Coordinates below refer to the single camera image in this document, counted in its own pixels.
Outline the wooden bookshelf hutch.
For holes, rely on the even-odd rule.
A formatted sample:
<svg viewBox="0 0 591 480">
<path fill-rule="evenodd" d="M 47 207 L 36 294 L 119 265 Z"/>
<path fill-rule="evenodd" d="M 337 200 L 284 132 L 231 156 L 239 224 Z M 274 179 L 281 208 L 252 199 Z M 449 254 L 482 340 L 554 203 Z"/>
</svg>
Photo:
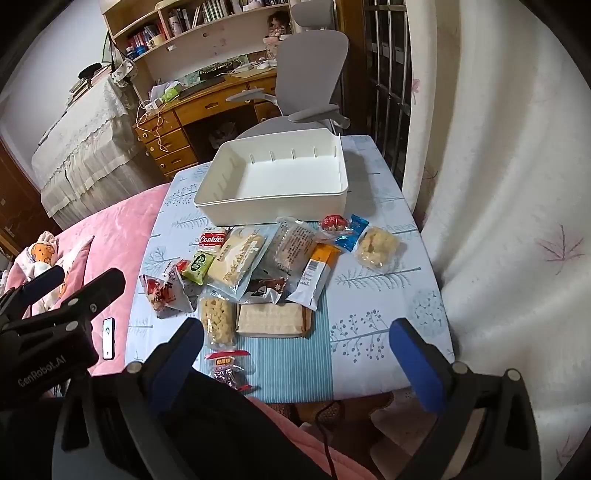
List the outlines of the wooden bookshelf hutch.
<svg viewBox="0 0 591 480">
<path fill-rule="evenodd" d="M 161 82 L 216 62 L 264 52 L 269 17 L 290 12 L 287 1 L 101 1 L 110 39 L 121 53 L 135 50 L 132 79 L 142 100 Z"/>
</svg>

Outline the red white snack packet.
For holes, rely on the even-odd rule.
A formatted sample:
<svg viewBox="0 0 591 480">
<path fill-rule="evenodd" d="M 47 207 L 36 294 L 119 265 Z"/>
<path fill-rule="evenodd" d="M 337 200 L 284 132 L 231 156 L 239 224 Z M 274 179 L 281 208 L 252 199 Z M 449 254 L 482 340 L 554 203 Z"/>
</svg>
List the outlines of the red white snack packet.
<svg viewBox="0 0 591 480">
<path fill-rule="evenodd" d="M 197 294 L 193 284 L 182 273 L 189 262 L 185 259 L 170 261 L 159 277 L 139 276 L 148 303 L 159 319 L 179 313 L 192 313 L 197 309 Z"/>
</svg>

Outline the brown snowflake chocolate packet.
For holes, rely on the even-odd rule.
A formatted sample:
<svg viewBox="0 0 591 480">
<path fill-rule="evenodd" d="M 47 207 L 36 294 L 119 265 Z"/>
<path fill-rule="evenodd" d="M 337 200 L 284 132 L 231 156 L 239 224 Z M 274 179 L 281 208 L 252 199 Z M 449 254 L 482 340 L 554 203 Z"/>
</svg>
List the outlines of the brown snowflake chocolate packet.
<svg viewBox="0 0 591 480">
<path fill-rule="evenodd" d="M 245 293 L 240 298 L 240 304 L 277 304 L 286 289 L 287 280 L 284 278 L 252 279 Z"/>
</svg>

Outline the cartoon plush pillow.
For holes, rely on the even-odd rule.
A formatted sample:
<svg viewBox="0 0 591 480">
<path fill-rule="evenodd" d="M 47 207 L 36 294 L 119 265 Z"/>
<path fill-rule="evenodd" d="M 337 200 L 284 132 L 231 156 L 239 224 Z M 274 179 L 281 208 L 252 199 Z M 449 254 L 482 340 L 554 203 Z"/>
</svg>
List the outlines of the cartoon plush pillow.
<svg viewBox="0 0 591 480">
<path fill-rule="evenodd" d="M 58 239 L 45 231 L 16 257 L 6 277 L 6 291 L 32 281 L 55 266 L 61 267 L 64 272 L 62 283 L 28 307 L 25 318 L 59 307 L 64 299 L 82 288 L 93 240 L 93 236 L 82 238 L 71 248 L 63 250 Z"/>
</svg>

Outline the red topped candy bag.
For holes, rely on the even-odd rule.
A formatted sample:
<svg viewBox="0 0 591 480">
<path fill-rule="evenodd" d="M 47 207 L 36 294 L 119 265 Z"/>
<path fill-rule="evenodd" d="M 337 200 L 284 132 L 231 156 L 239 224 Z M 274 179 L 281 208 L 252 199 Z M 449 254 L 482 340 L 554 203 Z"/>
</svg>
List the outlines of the red topped candy bag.
<svg viewBox="0 0 591 480">
<path fill-rule="evenodd" d="M 256 365 L 246 350 L 215 351 L 205 356 L 205 362 L 208 375 L 216 381 L 242 394 L 256 390 L 250 383 Z"/>
</svg>

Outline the orange white snack bar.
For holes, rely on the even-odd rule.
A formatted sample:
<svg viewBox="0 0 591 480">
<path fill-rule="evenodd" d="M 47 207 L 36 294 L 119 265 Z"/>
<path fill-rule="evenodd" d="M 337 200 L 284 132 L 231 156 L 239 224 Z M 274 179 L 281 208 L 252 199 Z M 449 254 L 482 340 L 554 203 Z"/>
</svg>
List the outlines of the orange white snack bar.
<svg viewBox="0 0 591 480">
<path fill-rule="evenodd" d="M 311 311 L 318 310 L 318 302 L 325 284 L 341 254 L 338 247 L 329 244 L 318 244 L 311 253 L 311 258 L 298 280 L 294 292 L 287 296 L 287 301 L 297 303 Z"/>
</svg>

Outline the blue foil snack packet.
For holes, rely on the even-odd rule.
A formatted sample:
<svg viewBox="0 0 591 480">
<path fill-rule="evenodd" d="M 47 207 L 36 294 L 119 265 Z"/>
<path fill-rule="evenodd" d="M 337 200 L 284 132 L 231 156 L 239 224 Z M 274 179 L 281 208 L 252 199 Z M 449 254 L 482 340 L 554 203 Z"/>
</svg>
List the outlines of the blue foil snack packet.
<svg viewBox="0 0 591 480">
<path fill-rule="evenodd" d="M 339 234 L 335 239 L 335 246 L 339 249 L 353 252 L 356 248 L 356 244 L 360 240 L 363 232 L 369 227 L 370 222 L 367 219 L 360 217 L 356 214 L 352 214 L 349 218 L 349 226 L 346 227 L 344 233 Z"/>
</svg>

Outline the large cake bread packet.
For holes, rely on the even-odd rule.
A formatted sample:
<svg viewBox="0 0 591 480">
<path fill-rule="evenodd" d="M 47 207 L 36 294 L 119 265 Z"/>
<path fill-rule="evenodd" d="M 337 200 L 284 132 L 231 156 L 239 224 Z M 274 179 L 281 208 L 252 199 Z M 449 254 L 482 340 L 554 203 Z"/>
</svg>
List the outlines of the large cake bread packet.
<svg viewBox="0 0 591 480">
<path fill-rule="evenodd" d="M 232 300 L 242 298 L 278 227 L 273 223 L 232 228 L 207 271 L 205 285 Z"/>
</svg>

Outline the clear pastry packet with text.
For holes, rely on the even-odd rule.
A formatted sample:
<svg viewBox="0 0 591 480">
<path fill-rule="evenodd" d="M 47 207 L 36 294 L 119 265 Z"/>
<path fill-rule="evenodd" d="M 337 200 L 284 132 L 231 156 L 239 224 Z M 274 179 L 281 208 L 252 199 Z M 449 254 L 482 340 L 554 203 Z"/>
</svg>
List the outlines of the clear pastry packet with text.
<svg viewBox="0 0 591 480">
<path fill-rule="evenodd" d="M 307 222 L 293 217 L 278 217 L 276 225 L 276 234 L 256 267 L 256 277 L 264 280 L 281 278 L 297 283 L 315 246 L 328 237 Z"/>
</svg>

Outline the clear bag of puffed snack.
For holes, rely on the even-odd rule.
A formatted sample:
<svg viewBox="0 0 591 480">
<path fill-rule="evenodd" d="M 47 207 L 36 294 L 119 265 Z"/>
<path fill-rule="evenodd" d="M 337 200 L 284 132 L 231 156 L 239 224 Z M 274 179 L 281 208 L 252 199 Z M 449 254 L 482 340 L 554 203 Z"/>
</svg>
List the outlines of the clear bag of puffed snack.
<svg viewBox="0 0 591 480">
<path fill-rule="evenodd" d="M 383 228 L 370 225 L 356 242 L 356 260 L 366 268 L 383 270 L 394 261 L 400 240 Z"/>
</svg>

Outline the small red candy packet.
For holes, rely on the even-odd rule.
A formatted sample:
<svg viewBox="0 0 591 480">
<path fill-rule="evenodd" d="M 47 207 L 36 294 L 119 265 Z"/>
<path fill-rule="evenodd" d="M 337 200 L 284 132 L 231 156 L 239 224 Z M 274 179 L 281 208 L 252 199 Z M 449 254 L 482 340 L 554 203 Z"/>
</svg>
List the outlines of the small red candy packet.
<svg viewBox="0 0 591 480">
<path fill-rule="evenodd" d="M 321 221 L 321 229 L 325 232 L 345 232 L 349 229 L 349 221 L 341 215 L 327 215 Z"/>
</svg>

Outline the green snack packet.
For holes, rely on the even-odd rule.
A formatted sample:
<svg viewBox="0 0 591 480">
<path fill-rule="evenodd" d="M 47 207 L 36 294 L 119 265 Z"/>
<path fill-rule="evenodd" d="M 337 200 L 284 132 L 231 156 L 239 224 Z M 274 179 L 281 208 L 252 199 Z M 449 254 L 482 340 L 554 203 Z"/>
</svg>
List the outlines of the green snack packet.
<svg viewBox="0 0 591 480">
<path fill-rule="evenodd" d="M 205 277 L 215 256 L 207 251 L 198 250 L 195 252 L 193 258 L 181 270 L 183 278 L 197 284 L 204 285 Z"/>
</svg>

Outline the red cookies packet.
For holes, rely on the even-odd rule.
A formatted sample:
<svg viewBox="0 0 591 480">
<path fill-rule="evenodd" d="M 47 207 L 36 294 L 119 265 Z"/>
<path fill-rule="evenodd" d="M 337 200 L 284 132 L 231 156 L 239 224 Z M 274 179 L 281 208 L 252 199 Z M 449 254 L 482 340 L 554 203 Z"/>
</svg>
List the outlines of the red cookies packet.
<svg viewBox="0 0 591 480">
<path fill-rule="evenodd" d="M 217 255 L 228 238 L 228 228 L 206 227 L 197 239 L 197 250 Z"/>
</svg>

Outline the clear bag of rice crisps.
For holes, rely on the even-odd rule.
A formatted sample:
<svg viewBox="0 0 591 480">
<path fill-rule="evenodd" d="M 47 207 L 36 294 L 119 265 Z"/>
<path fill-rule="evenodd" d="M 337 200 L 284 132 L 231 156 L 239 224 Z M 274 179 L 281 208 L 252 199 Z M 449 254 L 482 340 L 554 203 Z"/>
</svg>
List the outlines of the clear bag of rice crisps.
<svg viewBox="0 0 591 480">
<path fill-rule="evenodd" d="M 216 351 L 235 350 L 235 303 L 214 290 L 205 290 L 198 299 L 198 314 L 208 347 Z"/>
</svg>

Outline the beige wafer cracker packet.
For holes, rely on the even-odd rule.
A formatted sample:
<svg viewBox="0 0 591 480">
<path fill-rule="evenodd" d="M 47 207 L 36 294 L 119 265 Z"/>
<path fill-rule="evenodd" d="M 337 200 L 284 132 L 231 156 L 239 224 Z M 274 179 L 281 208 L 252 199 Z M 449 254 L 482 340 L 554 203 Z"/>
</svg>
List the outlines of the beige wafer cracker packet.
<svg viewBox="0 0 591 480">
<path fill-rule="evenodd" d="M 238 309 L 239 335 L 256 338 L 304 337 L 311 330 L 314 312 L 297 303 L 245 304 Z"/>
</svg>

